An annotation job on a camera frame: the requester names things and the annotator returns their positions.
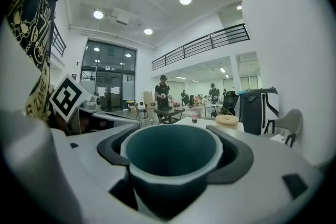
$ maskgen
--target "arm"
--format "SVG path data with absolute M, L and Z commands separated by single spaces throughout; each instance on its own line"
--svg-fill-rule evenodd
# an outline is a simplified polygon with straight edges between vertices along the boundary
M 155 97 L 160 98 L 161 99 L 161 95 L 158 92 L 155 92 Z
M 161 95 L 159 94 L 159 86 L 158 85 L 155 86 L 155 97 L 161 99 Z

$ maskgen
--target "railing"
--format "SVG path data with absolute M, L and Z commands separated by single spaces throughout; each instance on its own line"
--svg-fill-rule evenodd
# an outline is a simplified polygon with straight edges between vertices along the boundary
M 193 40 L 164 56 L 152 61 L 153 70 L 170 65 L 192 55 L 215 49 L 224 45 L 250 39 L 245 24 L 239 24 L 213 32 L 209 35 Z
M 52 43 L 51 46 L 55 46 L 56 50 L 61 54 L 63 57 L 64 50 L 66 49 L 66 45 L 58 32 L 56 25 L 54 24 L 54 32 L 52 33 Z

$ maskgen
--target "bottle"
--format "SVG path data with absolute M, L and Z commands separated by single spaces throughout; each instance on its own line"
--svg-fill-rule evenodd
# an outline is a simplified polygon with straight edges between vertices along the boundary
M 191 118 L 192 118 L 193 123 L 197 123 L 197 116 L 198 116 L 197 111 L 196 111 L 196 109 L 194 109 L 194 111 L 191 114 Z

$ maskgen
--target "cardboard box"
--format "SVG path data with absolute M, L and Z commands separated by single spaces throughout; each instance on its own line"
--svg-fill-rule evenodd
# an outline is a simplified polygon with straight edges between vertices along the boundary
M 153 101 L 153 92 L 143 92 L 144 102 L 147 105 L 147 109 L 153 109 L 154 106 L 151 103 L 155 103 Z

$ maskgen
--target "person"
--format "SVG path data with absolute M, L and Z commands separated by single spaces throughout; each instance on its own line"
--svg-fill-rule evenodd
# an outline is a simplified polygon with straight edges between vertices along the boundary
M 189 108 L 195 107 L 195 101 L 194 101 L 194 96 L 191 95 L 188 103 Z
M 49 89 L 50 53 L 57 1 L 3 0 L 5 9 L 0 17 L 2 29 L 8 29 L 4 34 L 5 38 L 8 39 L 7 35 L 15 37 L 39 75 L 38 80 L 32 82 L 35 86 L 28 89 L 30 95 L 23 113 L 44 120 L 49 127 L 66 131 L 64 121 L 60 116 L 55 117 L 49 101 L 52 92 Z
M 223 90 L 223 95 L 222 95 L 222 100 L 224 100 L 224 98 L 225 98 L 225 95 L 226 95 L 226 89 L 224 88 L 224 90 Z
M 165 75 L 160 76 L 160 83 L 155 86 L 155 98 L 157 100 L 158 109 L 167 109 L 169 107 L 169 86 L 166 84 L 167 77 Z M 158 114 L 159 122 L 161 122 L 163 115 Z
M 210 87 L 211 89 L 209 90 L 209 95 L 211 96 L 212 104 L 217 104 L 217 101 L 220 95 L 219 89 L 215 87 L 214 83 L 211 83 Z
M 185 90 L 181 92 L 181 97 L 182 97 L 182 105 L 187 105 Z
M 203 97 L 203 99 L 202 99 L 202 104 L 203 104 L 203 105 L 209 104 L 209 99 L 208 99 L 208 96 L 207 96 L 207 95 L 205 95 L 205 96 Z

